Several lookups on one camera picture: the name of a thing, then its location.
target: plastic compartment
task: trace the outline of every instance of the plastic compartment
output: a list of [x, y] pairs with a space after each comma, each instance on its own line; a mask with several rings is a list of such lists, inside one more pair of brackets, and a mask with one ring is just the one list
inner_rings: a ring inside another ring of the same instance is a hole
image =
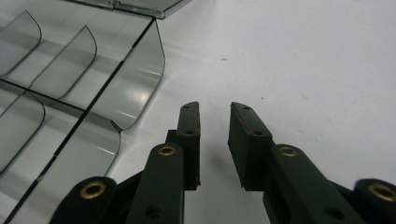
[[0, 116], [0, 174], [33, 137], [46, 116], [44, 106], [29, 93], [18, 96]]
[[27, 11], [0, 32], [0, 76], [14, 69], [39, 43], [41, 30]]
[[[151, 17], [60, 0], [27, 2], [0, 8], [5, 27], [28, 10], [42, 33], [38, 45], [0, 77], [0, 119], [15, 117], [11, 105], [21, 99], [38, 103], [46, 113], [5, 162], [0, 222], [48, 222], [77, 182], [105, 175], [119, 150], [120, 131], [139, 117], [164, 67]], [[20, 120], [37, 117], [26, 108], [18, 107]], [[0, 129], [10, 131], [12, 120], [4, 121], [8, 124]]]

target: white surface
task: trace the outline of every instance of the white surface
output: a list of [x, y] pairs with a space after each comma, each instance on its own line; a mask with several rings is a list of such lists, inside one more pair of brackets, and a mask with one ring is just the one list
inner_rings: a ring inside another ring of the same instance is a hole
[[393, 0], [192, 1], [159, 21], [163, 81], [108, 175], [143, 169], [179, 108], [199, 101], [202, 186], [186, 193], [185, 223], [263, 223], [262, 194], [239, 188], [226, 144], [236, 101], [330, 180], [396, 184], [395, 24]]

